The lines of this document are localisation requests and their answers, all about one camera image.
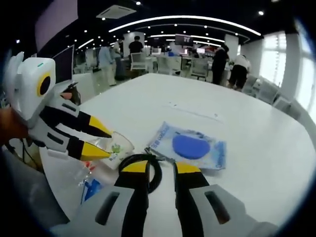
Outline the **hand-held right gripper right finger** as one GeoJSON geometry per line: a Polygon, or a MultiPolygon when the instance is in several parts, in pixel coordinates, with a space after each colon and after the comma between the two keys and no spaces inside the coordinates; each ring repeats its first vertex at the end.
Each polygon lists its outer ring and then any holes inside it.
{"type": "Polygon", "coordinates": [[[184,237],[276,235],[276,225],[249,216],[242,201],[219,185],[210,185],[199,168],[184,162],[173,167],[175,206],[184,237]]]}

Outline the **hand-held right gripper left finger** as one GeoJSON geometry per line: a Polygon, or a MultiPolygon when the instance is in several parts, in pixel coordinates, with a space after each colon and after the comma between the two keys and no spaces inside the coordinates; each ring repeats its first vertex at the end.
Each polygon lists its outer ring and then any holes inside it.
{"type": "Polygon", "coordinates": [[[126,166],[113,186],[85,201],[67,224],[51,228],[54,237],[141,237],[149,206],[149,164],[126,166]]]}

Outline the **person's left hand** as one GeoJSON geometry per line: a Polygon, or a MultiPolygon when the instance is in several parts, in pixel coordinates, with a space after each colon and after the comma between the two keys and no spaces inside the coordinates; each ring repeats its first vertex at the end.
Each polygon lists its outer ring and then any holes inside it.
{"type": "Polygon", "coordinates": [[[27,138],[28,129],[20,121],[19,116],[11,108],[1,108],[0,110],[0,145],[8,143],[13,138],[27,138]]]}

